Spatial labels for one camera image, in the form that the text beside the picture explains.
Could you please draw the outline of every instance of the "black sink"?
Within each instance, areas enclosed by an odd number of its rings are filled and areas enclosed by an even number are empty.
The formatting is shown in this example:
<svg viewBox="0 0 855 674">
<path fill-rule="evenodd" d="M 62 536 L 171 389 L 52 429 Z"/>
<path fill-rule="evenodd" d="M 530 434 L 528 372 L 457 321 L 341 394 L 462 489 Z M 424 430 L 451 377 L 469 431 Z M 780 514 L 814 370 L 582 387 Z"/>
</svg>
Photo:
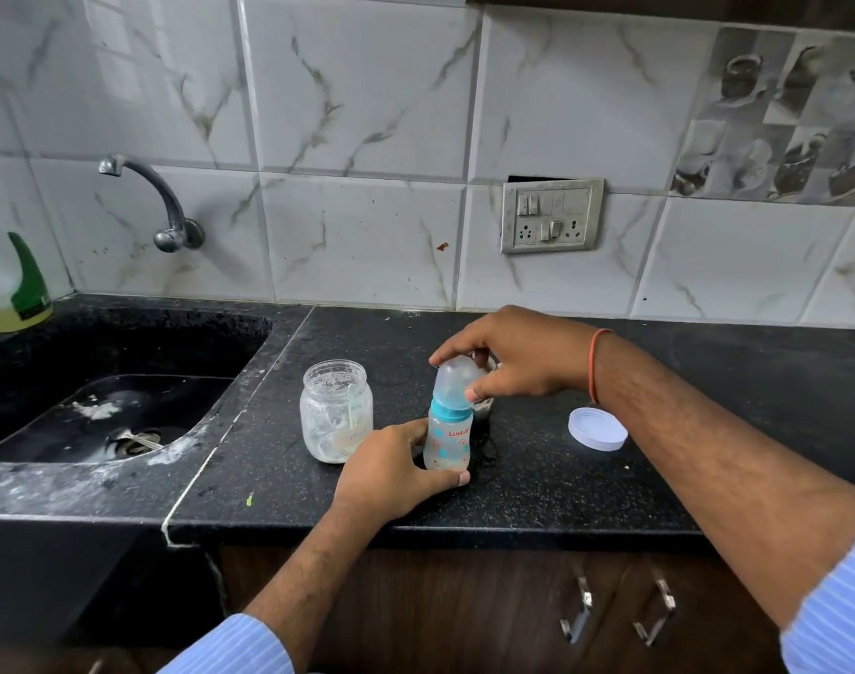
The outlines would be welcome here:
<svg viewBox="0 0 855 674">
<path fill-rule="evenodd" d="M 166 446 L 213 407 L 271 326 L 118 308 L 12 336 L 0 343 L 0 461 L 100 462 Z"/>
</svg>

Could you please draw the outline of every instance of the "purple-white plastic lid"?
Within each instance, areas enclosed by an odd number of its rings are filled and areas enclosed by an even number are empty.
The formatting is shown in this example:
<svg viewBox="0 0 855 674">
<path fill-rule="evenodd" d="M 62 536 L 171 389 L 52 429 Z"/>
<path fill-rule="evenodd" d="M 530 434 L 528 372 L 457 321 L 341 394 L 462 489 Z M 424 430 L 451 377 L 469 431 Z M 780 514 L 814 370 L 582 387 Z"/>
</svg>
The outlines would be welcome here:
<svg viewBox="0 0 855 674">
<path fill-rule="evenodd" d="M 608 411 L 581 407 L 568 416 L 568 432 L 584 447 L 600 452 L 614 452 L 627 440 L 627 429 Z"/>
</svg>

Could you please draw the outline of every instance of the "dish soap bottle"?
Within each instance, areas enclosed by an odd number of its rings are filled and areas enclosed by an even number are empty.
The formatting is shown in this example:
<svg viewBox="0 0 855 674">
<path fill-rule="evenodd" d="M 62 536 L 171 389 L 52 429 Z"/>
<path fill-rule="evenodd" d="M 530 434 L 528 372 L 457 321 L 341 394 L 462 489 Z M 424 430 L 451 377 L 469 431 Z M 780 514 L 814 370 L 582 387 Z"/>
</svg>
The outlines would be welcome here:
<svg viewBox="0 0 855 674">
<path fill-rule="evenodd" d="M 51 313 L 50 294 L 34 255 L 0 220 L 0 333 L 26 329 Z"/>
<path fill-rule="evenodd" d="M 427 413 L 425 467 L 467 468 L 472 459 L 469 438 L 474 419 L 473 405 L 465 388 L 485 372 L 470 357 L 455 357 L 436 372 L 434 398 Z"/>
</svg>

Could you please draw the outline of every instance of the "hand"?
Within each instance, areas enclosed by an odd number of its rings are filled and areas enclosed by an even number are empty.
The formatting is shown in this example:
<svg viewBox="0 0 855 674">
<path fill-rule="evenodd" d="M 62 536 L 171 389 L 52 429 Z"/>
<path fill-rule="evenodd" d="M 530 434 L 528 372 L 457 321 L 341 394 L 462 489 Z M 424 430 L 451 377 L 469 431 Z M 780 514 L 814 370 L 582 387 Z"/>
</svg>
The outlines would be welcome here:
<svg viewBox="0 0 855 674">
<path fill-rule="evenodd" d="M 372 430 L 343 466 L 334 506 L 348 507 L 382 527 L 426 498 L 468 484 L 468 471 L 426 471 L 415 465 L 412 446 L 423 443 L 427 432 L 426 418 Z"/>
<path fill-rule="evenodd" d="M 471 384 L 465 391 L 469 402 L 551 395 L 563 388 L 587 387 L 588 353 L 595 332 L 584 323 L 506 305 L 446 340 L 430 363 L 439 366 L 456 355 L 475 352 L 475 361 L 484 367 L 491 351 L 502 366 Z"/>
</svg>

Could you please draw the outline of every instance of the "person's left hand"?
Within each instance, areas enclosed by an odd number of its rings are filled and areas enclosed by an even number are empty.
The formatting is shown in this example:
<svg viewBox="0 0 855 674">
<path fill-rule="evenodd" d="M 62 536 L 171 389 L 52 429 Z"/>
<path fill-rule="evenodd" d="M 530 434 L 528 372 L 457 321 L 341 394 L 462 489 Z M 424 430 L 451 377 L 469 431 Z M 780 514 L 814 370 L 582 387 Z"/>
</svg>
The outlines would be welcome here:
<svg viewBox="0 0 855 674">
<path fill-rule="evenodd" d="M 348 506 L 382 527 L 426 498 L 467 484 L 468 471 L 426 471 L 415 465 L 412 446 L 424 442 L 427 432 L 426 418 L 372 430 L 343 466 L 334 506 Z"/>
</svg>

